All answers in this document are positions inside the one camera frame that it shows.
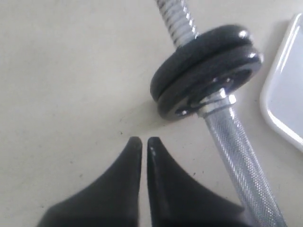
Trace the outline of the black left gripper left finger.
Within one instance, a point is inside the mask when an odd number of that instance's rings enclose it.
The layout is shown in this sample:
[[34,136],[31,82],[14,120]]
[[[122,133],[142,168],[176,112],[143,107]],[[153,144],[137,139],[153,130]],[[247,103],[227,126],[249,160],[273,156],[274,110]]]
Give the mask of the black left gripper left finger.
[[142,141],[131,137],[113,164],[82,191],[43,215],[40,227],[137,227]]

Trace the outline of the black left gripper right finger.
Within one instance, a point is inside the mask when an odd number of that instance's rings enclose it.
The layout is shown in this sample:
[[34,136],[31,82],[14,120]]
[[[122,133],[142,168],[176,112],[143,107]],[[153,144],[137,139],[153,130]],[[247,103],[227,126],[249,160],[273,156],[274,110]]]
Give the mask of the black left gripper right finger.
[[247,227],[244,208],[194,180],[158,137],[147,143],[147,184],[154,227]]

